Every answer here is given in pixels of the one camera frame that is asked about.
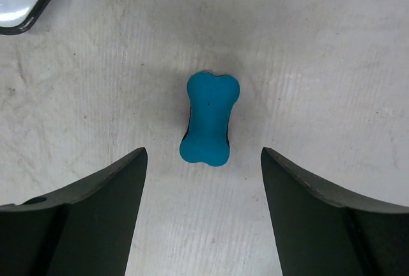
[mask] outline black rim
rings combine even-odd
[[[0,27],[0,35],[19,35],[30,29],[50,0],[38,0],[26,19],[15,27]]]

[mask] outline bone-shaped object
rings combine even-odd
[[[181,157],[190,163],[224,165],[230,155],[230,112],[240,94],[238,81],[230,75],[194,74],[187,82],[190,120],[180,144]]]

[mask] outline black plastic part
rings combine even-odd
[[[147,162],[140,148],[57,191],[0,206],[0,275],[124,275]]]
[[[362,196],[264,148],[284,276],[409,275],[409,208]]]
[[[38,0],[29,15],[21,24],[15,27],[0,27],[0,35],[19,35],[29,30],[34,25],[49,2],[50,0]]]

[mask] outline teal bone toy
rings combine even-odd
[[[230,155],[229,118],[240,95],[238,81],[230,75],[194,74],[187,83],[190,120],[180,143],[181,157],[190,163],[224,165]]]

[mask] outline white table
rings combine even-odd
[[[242,89],[220,168],[178,153],[203,69]],[[409,0],[52,0],[0,72],[0,204],[148,150],[127,275],[281,275],[263,146],[409,205]]]

